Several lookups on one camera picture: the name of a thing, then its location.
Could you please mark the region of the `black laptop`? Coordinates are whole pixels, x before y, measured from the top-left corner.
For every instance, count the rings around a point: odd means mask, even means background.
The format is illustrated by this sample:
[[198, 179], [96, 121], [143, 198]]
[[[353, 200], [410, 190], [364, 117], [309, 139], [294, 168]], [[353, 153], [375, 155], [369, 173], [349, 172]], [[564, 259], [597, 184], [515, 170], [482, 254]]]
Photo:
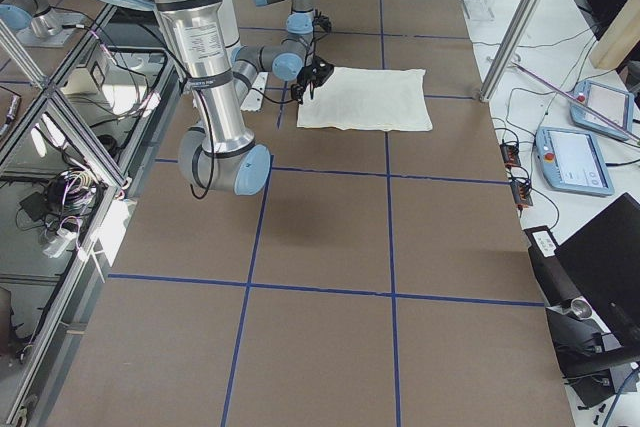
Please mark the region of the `black laptop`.
[[571, 281], [621, 344], [639, 342], [639, 202], [628, 193], [556, 249]]

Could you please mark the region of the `reacher grabber stick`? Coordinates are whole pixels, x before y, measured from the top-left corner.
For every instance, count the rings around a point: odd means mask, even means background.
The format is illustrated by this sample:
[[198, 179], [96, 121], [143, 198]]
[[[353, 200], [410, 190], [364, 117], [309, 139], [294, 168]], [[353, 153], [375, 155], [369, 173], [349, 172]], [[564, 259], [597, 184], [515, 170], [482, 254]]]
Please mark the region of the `reacher grabber stick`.
[[601, 122], [605, 123], [607, 126], [615, 129], [618, 132], [621, 132], [623, 135], [626, 135], [628, 138], [633, 139], [636, 143], [639, 143], [639, 137], [637, 135], [635, 135], [632, 131], [629, 131], [629, 130], [625, 129], [622, 126], [620, 126], [618, 124], [615, 124], [609, 118], [607, 118], [604, 115], [600, 114], [599, 112], [593, 110], [591, 107], [588, 106], [588, 104], [587, 104], [587, 102], [585, 100], [581, 100], [580, 98], [573, 97], [572, 95], [566, 93], [565, 91], [563, 91], [559, 87], [556, 87], [555, 85], [551, 84], [550, 82], [546, 81], [542, 77], [540, 77], [537, 74], [535, 74], [534, 72], [526, 69], [525, 67], [523, 67], [522, 65], [520, 65], [519, 63], [517, 63], [515, 61], [512, 61], [510, 63], [510, 65], [515, 67], [519, 71], [524, 72], [525, 74], [529, 75], [534, 80], [536, 80], [537, 82], [541, 83], [543, 86], [545, 86], [547, 88], [550, 88], [556, 94], [561, 95], [563, 98], [565, 98], [572, 105], [576, 106], [579, 109], [582, 109], [583, 111], [587, 112], [590, 115], [593, 115], [598, 120], [600, 120]]

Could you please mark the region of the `near blue teach pendant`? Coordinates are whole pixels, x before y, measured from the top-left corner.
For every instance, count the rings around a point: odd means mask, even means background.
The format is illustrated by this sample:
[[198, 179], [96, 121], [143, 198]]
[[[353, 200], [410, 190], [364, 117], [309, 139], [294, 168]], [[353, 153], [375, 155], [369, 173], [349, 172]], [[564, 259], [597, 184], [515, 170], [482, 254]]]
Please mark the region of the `near blue teach pendant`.
[[557, 191], [607, 197], [614, 187], [595, 135], [582, 130], [540, 127], [535, 136], [542, 175]]

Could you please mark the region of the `aluminium frame post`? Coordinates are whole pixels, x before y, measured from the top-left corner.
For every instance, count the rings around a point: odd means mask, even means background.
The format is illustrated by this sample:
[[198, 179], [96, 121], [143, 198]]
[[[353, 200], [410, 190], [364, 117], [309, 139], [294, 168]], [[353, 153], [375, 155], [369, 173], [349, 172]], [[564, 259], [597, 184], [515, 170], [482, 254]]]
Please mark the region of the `aluminium frame post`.
[[540, 1], [520, 0], [479, 91], [480, 101], [490, 101]]

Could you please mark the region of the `black power adapter box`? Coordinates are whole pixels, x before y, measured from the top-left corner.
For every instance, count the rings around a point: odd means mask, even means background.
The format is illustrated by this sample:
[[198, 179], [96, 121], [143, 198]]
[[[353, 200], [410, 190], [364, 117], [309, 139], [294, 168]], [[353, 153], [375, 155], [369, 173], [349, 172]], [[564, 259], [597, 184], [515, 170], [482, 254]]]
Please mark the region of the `black power adapter box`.
[[580, 292], [562, 267], [556, 249], [559, 247], [547, 226], [527, 228], [528, 254], [536, 280], [550, 306], [568, 308]]

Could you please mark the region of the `cream long-sleeve Twinkle shirt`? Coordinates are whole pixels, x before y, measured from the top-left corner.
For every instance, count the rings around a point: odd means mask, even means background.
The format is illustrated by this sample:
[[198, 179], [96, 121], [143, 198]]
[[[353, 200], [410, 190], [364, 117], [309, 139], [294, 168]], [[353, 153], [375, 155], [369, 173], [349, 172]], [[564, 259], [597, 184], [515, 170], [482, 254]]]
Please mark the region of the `cream long-sleeve Twinkle shirt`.
[[423, 69], [337, 67], [324, 85], [305, 93], [299, 128], [428, 132], [433, 129], [423, 92]]

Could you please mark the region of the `far blue teach pendant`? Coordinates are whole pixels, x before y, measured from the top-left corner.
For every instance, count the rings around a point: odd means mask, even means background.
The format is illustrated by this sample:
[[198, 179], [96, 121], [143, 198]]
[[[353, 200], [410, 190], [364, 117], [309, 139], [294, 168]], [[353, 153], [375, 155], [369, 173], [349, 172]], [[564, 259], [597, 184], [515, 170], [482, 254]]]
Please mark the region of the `far blue teach pendant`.
[[[631, 130], [634, 97], [630, 92], [591, 80], [584, 80], [574, 88], [573, 96], [585, 100], [589, 107], [609, 118], [615, 124]], [[574, 105], [571, 105], [570, 114], [573, 122], [578, 126], [605, 133], [611, 137], [626, 139], [626, 136], [621, 132], [607, 126], [593, 115]]]

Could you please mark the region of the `blue teach pendant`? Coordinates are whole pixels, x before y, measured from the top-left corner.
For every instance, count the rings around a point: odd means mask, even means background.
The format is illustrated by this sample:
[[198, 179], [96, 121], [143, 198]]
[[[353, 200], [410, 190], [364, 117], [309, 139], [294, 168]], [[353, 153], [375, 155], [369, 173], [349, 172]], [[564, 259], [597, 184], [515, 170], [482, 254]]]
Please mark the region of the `blue teach pendant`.
[[614, 187], [595, 135], [582, 130], [540, 127], [535, 136], [542, 175], [557, 191], [607, 197]]
[[[591, 80], [584, 80], [574, 88], [573, 96], [585, 100], [589, 107], [609, 118], [615, 124], [631, 130], [634, 97], [630, 92]], [[611, 137], [626, 139], [626, 136], [621, 132], [607, 126], [593, 115], [574, 105], [571, 105], [570, 114], [573, 122], [578, 126], [605, 133]]]

